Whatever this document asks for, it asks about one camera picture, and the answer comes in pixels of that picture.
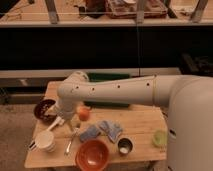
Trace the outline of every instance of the food item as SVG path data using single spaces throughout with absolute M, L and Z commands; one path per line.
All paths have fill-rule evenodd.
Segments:
M 90 117 L 91 108 L 88 106 L 79 106 L 77 108 L 77 114 L 81 121 L 87 121 Z
M 166 144 L 167 144 L 167 133 L 166 133 L 166 131 L 157 130 L 154 133 L 152 142 L 153 142 L 155 147 L 158 147 L 158 148 L 166 147 Z
M 121 148 L 120 148 L 120 152 L 121 152 L 122 154 L 127 154 L 127 153 L 129 152 L 129 149 L 128 149 L 128 148 L 125 148 L 125 147 L 121 147 Z

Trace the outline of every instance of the red bowl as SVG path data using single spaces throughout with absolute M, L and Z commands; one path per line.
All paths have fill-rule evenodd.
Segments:
M 76 165 L 82 171 L 102 171 L 108 160 L 109 150 L 106 144 L 97 139 L 84 142 L 75 156 Z

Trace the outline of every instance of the tiled floor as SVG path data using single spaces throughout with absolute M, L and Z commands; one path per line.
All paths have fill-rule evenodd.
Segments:
M 31 140 L 36 119 L 34 104 L 0 105 L 0 171 L 47 171 L 25 169 L 27 146 Z M 145 171 L 142 163 L 110 165 L 106 171 Z M 154 171 L 163 171 L 165 162 L 159 162 Z M 57 168 L 57 171 L 77 171 L 75 168 Z

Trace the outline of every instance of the table leg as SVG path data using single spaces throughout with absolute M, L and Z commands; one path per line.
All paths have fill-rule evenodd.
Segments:
M 51 24 L 57 24 L 59 21 L 54 0 L 45 0 Z
M 147 171 L 153 171 L 157 162 L 158 161 L 150 161 L 149 165 L 147 166 Z

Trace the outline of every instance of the gray cloth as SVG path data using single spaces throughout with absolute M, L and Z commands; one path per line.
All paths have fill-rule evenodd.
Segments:
M 98 126 L 101 130 L 103 130 L 111 142 L 116 143 L 118 137 L 123 132 L 123 129 L 118 123 L 114 123 L 112 121 L 101 121 L 98 123 Z
M 87 140 L 96 138 L 98 135 L 100 135 L 100 133 L 100 130 L 95 125 L 91 125 L 86 131 L 80 134 L 79 138 L 81 142 L 85 142 Z

